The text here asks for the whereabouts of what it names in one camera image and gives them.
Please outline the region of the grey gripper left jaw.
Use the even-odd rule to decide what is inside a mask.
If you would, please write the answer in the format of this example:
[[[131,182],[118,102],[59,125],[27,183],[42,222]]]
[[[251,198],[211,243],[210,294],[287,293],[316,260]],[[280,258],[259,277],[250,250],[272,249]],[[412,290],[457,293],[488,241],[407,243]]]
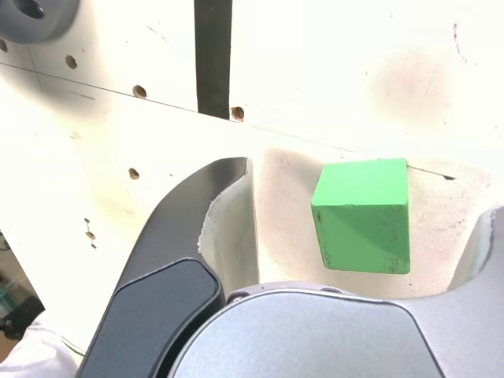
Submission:
[[[166,377],[233,291],[257,284],[252,163],[214,161],[157,205],[127,260],[80,377]]]

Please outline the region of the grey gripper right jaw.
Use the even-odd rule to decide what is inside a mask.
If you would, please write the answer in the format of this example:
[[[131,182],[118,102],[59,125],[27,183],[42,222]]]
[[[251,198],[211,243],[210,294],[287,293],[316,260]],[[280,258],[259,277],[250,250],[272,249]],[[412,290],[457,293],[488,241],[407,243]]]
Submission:
[[[503,208],[476,221],[447,291],[403,300],[446,377],[503,375]]]

